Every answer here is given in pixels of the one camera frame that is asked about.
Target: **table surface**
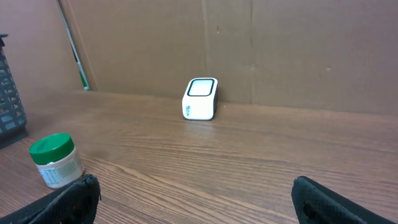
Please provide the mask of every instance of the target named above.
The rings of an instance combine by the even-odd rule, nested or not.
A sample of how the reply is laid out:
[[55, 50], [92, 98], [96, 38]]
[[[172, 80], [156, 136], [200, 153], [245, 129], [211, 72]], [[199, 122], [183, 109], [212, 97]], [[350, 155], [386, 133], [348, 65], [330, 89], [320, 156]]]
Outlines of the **table surface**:
[[102, 201], [96, 223], [298, 223], [300, 175], [398, 222], [398, 118], [219, 103], [187, 121], [181, 101], [72, 92], [25, 106], [29, 136], [0, 150], [0, 217], [46, 187], [28, 148], [66, 132]]

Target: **brown wall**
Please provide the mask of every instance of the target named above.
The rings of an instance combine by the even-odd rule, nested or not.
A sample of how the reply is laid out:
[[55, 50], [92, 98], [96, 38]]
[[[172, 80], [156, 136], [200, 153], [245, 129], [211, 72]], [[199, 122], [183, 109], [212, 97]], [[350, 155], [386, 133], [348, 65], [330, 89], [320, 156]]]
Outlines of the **brown wall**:
[[1, 0], [0, 33], [22, 104], [83, 85], [54, 0]]
[[396, 0], [62, 0], [94, 90], [398, 114]]

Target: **green lid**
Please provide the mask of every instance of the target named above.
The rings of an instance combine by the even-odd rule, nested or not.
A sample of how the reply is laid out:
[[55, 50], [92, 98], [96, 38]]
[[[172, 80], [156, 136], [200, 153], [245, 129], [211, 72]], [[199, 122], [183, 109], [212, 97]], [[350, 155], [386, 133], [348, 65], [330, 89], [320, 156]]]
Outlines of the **green lid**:
[[58, 161], [69, 155], [75, 148], [72, 138], [67, 133], [53, 134], [33, 144], [29, 153], [37, 165]]

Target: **white device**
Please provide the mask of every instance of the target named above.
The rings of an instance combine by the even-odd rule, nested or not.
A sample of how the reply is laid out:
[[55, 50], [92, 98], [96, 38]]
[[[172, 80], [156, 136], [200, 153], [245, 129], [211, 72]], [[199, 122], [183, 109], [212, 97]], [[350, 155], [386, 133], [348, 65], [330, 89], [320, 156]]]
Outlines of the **white device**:
[[218, 81], [215, 78], [194, 78], [182, 98], [182, 114], [187, 119], [210, 120], [218, 102]]

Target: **plastic jar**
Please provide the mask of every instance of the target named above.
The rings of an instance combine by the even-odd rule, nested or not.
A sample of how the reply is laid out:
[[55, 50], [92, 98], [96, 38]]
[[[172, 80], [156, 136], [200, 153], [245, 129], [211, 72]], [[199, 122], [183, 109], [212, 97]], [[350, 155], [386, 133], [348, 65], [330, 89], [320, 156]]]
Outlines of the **plastic jar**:
[[81, 177], [85, 167], [69, 134], [53, 134], [43, 138], [29, 149], [44, 182], [59, 188]]

